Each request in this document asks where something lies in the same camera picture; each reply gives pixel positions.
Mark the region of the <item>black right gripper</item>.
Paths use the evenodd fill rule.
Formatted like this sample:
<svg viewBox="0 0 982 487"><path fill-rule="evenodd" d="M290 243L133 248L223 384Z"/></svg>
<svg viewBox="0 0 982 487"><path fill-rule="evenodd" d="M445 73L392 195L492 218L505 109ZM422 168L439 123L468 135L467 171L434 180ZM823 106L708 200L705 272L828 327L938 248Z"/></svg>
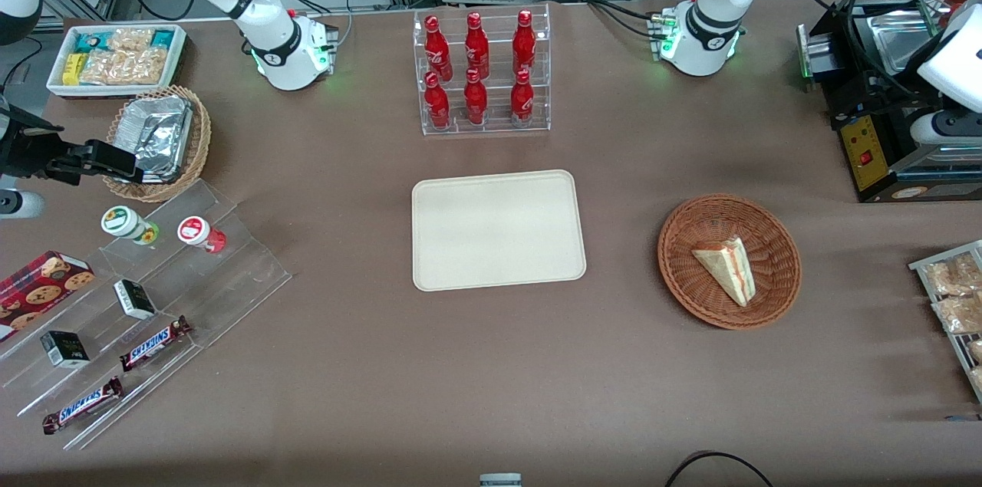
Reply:
<svg viewBox="0 0 982 487"><path fill-rule="evenodd" d="M73 151L77 144L60 138L63 127L29 114L20 107L2 108L1 173L4 176L38 177L77 186L83 175L83 160ZM112 182L143 183L144 170L137 168L137 158L112 144L89 139L85 142L85 158L98 168L99 175Z"/></svg>

